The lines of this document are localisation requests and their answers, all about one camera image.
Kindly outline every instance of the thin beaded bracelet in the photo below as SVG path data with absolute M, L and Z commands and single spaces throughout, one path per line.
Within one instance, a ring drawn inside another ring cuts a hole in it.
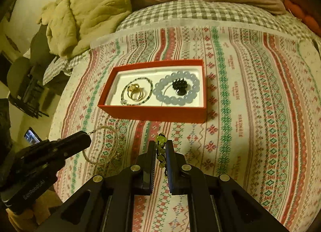
M 149 92 L 149 95 L 147 96 L 147 98 L 146 98 L 145 100 L 141 101 L 140 103 L 137 103 L 137 104 L 128 104 L 128 103 L 127 103 L 127 100 L 125 100 L 125 98 L 124 98 L 124 93 L 125 93 L 125 91 L 127 90 L 127 87 L 128 87 L 130 84 L 134 83 L 135 81 L 141 80 L 141 79 L 147 80 L 148 83 L 150 84 L 150 92 Z M 147 101 L 150 99 L 151 95 L 152 95 L 153 87 L 154 87 L 154 86 L 153 86 L 152 80 L 150 80 L 150 79 L 147 78 L 147 77 L 139 77 L 139 78 L 134 79 L 133 81 L 131 81 L 130 83 L 128 83 L 128 84 L 125 86 L 125 88 L 123 89 L 123 91 L 121 92 L 120 104 L 121 104 L 121 105 L 141 105 L 141 104 L 147 102 Z
M 166 85 L 168 85 L 173 80 L 179 78 L 190 79 L 193 82 L 192 90 L 188 91 L 183 98 L 176 98 L 175 96 L 169 97 L 162 93 L 162 90 Z M 191 74 L 188 71 L 178 71 L 177 73 L 172 73 L 171 75 L 165 76 L 162 78 L 157 84 L 155 84 L 155 88 L 153 89 L 153 94 L 156 96 L 156 99 L 160 102 L 164 102 L 165 104 L 173 104 L 183 106 L 185 103 L 190 104 L 197 96 L 197 92 L 200 91 L 200 81 L 197 79 L 195 74 Z

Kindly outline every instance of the jewelry box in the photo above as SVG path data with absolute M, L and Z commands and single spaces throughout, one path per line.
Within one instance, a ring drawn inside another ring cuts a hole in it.
M 204 123 L 202 60 L 166 60 L 114 67 L 98 107 L 114 118 Z

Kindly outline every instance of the gold ring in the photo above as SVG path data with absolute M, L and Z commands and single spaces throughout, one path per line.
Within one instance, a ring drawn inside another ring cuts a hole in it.
M 139 92 L 138 98 L 133 98 L 133 94 Z M 133 101 L 140 101 L 144 97 L 144 93 L 142 92 L 141 88 L 139 87 L 139 84 L 131 84 L 127 87 L 127 95 L 128 97 Z

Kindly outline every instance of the silver rivet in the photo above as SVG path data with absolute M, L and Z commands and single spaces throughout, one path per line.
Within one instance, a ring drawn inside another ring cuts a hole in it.
M 101 182 L 101 181 L 102 181 L 102 176 L 96 175 L 95 177 L 93 177 L 92 180 L 93 180 L 94 182 Z
M 229 181 L 230 177 L 227 174 L 222 174 L 220 177 L 221 181 Z
M 184 165 L 182 166 L 182 170 L 189 171 L 189 170 L 191 170 L 191 169 L 192 169 L 192 166 L 190 166 L 189 164 L 184 164 Z
M 133 166 L 130 167 L 130 169 L 132 171 L 139 171 L 140 170 L 140 166 L 139 165 L 133 165 Z

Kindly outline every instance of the blue beaded bracelet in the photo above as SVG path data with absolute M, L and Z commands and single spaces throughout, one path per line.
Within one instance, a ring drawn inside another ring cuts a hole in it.
M 171 83 L 172 81 L 179 79 L 179 78 L 186 78 L 190 79 L 193 82 L 192 90 L 188 91 L 184 97 L 176 98 L 175 96 L 169 97 L 164 95 L 162 90 L 166 85 Z M 158 83 L 155 84 L 155 88 L 153 89 L 153 94 L 156 96 L 156 99 L 160 102 L 164 102 L 165 104 L 173 104 L 173 105 L 180 105 L 183 106 L 186 103 L 190 104 L 197 96 L 197 92 L 200 91 L 200 81 L 197 79 L 195 74 L 191 74 L 188 71 L 178 71 L 177 73 L 172 73 L 171 75 L 165 76 L 162 78 Z

